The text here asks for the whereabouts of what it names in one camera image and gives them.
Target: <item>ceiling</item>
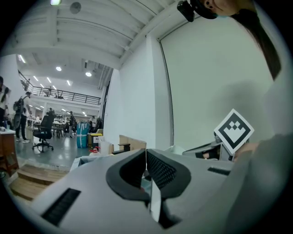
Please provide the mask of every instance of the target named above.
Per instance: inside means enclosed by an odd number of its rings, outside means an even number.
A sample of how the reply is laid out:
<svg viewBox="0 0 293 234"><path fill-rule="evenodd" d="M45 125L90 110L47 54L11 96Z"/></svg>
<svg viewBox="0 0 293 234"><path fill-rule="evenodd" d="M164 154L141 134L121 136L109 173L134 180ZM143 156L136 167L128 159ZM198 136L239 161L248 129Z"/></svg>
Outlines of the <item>ceiling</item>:
<svg viewBox="0 0 293 234"><path fill-rule="evenodd" d="M63 53L26 51L22 53L22 57L26 63L17 57L18 69L27 79L33 81L34 86L38 87L40 84L45 86L49 77L51 80L59 79L53 84L59 90L70 91L67 90L67 80L75 85L90 85L101 90L104 85L109 84L113 72L111 67ZM58 71L56 67L61 67L62 70ZM90 72L92 76L86 76L86 72ZM40 82L36 82L33 76L36 76Z"/></svg>
<svg viewBox="0 0 293 234"><path fill-rule="evenodd" d="M70 8L76 1L81 10L74 14ZM50 0L39 0L18 23L1 56L21 54L25 63L18 61L18 67L25 77L63 80L58 89L66 90L66 80L102 89L147 34L161 38L187 22L177 11L178 1L62 0L51 6ZM85 76L88 71L92 77Z"/></svg>

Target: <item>wooden cabinet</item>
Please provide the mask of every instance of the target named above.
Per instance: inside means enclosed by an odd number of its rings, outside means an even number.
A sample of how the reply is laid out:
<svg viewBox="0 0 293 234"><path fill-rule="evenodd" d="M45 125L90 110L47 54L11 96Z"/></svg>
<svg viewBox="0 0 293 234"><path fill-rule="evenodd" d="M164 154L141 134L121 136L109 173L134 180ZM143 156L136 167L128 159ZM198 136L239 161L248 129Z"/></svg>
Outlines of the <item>wooden cabinet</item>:
<svg viewBox="0 0 293 234"><path fill-rule="evenodd" d="M7 130L0 132L0 168L7 171L9 176L12 170L19 168L15 151L15 132Z"/></svg>

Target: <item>office chair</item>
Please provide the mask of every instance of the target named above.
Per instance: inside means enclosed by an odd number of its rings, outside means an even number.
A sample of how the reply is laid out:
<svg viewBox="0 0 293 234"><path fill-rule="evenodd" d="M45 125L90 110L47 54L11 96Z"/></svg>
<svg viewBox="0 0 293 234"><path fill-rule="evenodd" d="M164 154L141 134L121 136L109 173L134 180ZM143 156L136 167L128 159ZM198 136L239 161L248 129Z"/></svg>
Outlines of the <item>office chair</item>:
<svg viewBox="0 0 293 234"><path fill-rule="evenodd" d="M48 148L51 147L52 150L54 150L53 146L51 146L46 140L52 138L52 124L54 121L54 116L44 116L41 125L38 127L38 131L33 132L33 136L39 138L38 144L34 145L34 147L42 147L42 153L44 152L44 146L47 146Z"/></svg>

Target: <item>chair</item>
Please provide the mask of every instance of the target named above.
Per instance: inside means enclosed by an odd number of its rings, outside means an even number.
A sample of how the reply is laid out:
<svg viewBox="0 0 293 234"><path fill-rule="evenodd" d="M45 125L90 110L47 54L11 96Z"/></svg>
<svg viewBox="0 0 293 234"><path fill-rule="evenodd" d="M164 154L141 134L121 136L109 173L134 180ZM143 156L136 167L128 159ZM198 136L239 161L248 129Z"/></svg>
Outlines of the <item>chair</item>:
<svg viewBox="0 0 293 234"><path fill-rule="evenodd" d="M62 129L63 129L63 127L64 127L63 124L57 125L56 135L57 135L58 138L60 138L60 134L61 134L61 137L63 137L63 135L62 135Z"/></svg>
<svg viewBox="0 0 293 234"><path fill-rule="evenodd" d="M52 150L54 150L53 146L51 146L46 140L47 139L51 139L52 138L52 132L51 132L51 128L52 128L52 124L54 121L54 116L44 116L41 125L38 126L38 131L34 131L33 132L33 136L39 138L39 142L38 144L34 145L34 147L42 147L42 153L44 152L44 146L47 147L51 147Z"/></svg>

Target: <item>wooden step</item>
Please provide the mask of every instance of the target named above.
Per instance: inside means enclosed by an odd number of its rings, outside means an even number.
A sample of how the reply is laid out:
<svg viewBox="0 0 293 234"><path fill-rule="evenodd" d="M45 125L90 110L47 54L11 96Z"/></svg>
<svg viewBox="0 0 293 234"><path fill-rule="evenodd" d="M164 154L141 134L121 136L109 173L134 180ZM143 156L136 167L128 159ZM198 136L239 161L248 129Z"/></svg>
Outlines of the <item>wooden step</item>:
<svg viewBox="0 0 293 234"><path fill-rule="evenodd" d="M17 178L9 185L9 187L15 195L31 201L37 197L47 185L28 181L23 178Z"/></svg>
<svg viewBox="0 0 293 234"><path fill-rule="evenodd" d="M26 179L28 181L43 185L50 185L61 179L68 172L49 170L31 165L24 165L17 171L17 173L18 177L22 179Z"/></svg>

